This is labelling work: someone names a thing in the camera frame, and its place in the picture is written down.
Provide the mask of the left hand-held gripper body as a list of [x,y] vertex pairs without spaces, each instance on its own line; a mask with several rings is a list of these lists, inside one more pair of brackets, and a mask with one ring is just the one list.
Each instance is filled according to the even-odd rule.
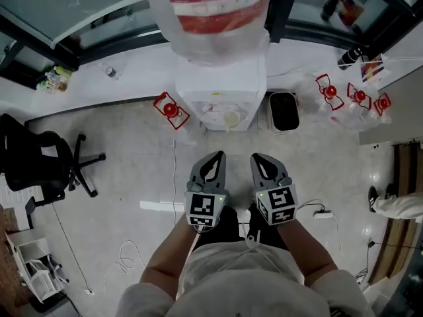
[[229,197],[225,189],[225,177],[214,180],[194,175],[187,183],[185,213],[189,225],[214,227]]

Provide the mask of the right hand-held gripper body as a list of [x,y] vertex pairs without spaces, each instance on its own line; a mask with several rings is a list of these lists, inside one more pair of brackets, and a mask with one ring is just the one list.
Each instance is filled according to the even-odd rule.
[[295,184],[290,177],[265,180],[253,177],[254,203],[270,226],[280,225],[295,219],[298,198]]

